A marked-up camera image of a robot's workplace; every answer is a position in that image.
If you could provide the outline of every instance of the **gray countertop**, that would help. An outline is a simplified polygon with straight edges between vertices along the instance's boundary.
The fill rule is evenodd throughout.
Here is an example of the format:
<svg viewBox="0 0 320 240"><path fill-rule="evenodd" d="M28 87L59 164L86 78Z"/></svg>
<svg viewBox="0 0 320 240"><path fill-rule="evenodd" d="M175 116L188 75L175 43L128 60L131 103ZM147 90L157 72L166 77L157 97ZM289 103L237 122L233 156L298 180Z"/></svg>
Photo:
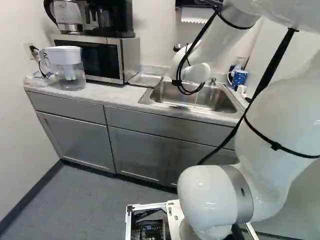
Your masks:
<svg viewBox="0 0 320 240"><path fill-rule="evenodd" d="M237 118L229 118L215 114L206 116L201 113L188 112L176 108L162 108L159 106L138 103L139 99L147 90L147 88L139 86L87 83L85 89L79 91L64 91L55 85L47 87L34 87L25 85L24 89L26 91L54 97L205 123L220 124L230 127L235 126L239 120Z"/></svg>

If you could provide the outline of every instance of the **gray carpet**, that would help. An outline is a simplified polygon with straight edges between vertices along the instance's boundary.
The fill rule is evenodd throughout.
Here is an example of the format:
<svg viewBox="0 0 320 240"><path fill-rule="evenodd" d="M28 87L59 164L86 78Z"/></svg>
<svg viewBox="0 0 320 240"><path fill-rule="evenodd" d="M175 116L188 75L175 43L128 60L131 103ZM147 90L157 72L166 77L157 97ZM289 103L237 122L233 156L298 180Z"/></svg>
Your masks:
<svg viewBox="0 0 320 240"><path fill-rule="evenodd" d="M0 240L124 240L126 205L177 198L64 166Z"/></svg>

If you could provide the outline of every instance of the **mug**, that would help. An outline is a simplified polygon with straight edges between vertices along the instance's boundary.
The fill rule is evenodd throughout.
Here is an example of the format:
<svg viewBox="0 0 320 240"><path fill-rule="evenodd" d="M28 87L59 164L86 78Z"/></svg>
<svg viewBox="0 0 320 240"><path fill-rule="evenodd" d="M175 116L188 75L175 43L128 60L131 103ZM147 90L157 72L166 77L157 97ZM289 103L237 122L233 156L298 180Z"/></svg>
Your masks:
<svg viewBox="0 0 320 240"><path fill-rule="evenodd" d="M228 82L231 85L231 88L234 91L237 91L237 88L238 88L239 85L245 84L246 79L248 77L248 74L249 73L247 71L240 70L240 69L236 69L234 72L232 72L232 71L229 72L227 74L227 79L228 79ZM230 81L229 75L233 76L233 80L232 81Z"/></svg>

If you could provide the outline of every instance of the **kitchen sink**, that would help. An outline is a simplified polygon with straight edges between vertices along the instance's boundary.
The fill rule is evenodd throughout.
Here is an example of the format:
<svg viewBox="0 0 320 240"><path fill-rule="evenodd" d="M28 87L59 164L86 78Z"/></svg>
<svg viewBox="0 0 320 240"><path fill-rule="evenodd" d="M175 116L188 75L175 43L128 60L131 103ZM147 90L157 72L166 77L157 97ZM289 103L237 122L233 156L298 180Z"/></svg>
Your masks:
<svg viewBox="0 0 320 240"><path fill-rule="evenodd" d="M198 87L194 82L184 82L183 86L187 90ZM154 89L149 88L139 103L232 118L240 118L243 112L236 98L223 84L206 83L201 91L193 95L183 95L172 85L170 78L164 78Z"/></svg>

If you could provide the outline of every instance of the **microwave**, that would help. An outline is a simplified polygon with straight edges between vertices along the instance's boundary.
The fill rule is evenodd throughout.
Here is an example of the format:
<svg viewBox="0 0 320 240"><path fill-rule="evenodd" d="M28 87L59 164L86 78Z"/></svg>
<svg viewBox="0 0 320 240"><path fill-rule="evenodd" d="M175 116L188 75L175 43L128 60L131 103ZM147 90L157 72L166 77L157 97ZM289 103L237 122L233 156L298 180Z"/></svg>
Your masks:
<svg viewBox="0 0 320 240"><path fill-rule="evenodd" d="M87 80L126 84L140 72L140 39L75 34L54 34L56 46L82 48L81 58Z"/></svg>

